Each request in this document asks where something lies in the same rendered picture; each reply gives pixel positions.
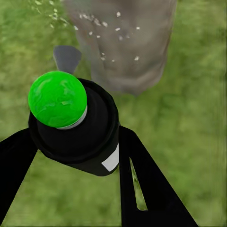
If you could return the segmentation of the pesticide atomizer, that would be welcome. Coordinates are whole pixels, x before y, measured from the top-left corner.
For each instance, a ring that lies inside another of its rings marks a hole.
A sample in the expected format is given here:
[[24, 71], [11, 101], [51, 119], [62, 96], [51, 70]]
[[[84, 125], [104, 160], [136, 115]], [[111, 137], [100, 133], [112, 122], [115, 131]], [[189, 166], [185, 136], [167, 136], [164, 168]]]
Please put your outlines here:
[[56, 46], [53, 57], [57, 71], [38, 77], [29, 91], [30, 136], [50, 159], [93, 175], [110, 175], [119, 165], [114, 99], [96, 82], [72, 75], [83, 60], [76, 47]]

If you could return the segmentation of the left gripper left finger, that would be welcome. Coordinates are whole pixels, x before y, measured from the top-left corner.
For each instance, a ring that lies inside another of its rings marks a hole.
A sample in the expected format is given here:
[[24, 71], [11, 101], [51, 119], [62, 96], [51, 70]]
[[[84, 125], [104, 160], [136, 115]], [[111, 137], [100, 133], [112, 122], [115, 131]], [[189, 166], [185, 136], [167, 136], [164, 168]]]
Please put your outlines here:
[[0, 226], [37, 151], [29, 128], [0, 142]]

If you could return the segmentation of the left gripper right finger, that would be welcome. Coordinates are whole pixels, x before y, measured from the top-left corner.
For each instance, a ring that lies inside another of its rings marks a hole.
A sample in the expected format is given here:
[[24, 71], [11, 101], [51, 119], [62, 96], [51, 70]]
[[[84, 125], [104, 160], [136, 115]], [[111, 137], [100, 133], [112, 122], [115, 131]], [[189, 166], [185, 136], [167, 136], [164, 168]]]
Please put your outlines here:
[[[122, 227], [199, 227], [133, 130], [119, 126]], [[140, 211], [130, 159], [148, 211]]]

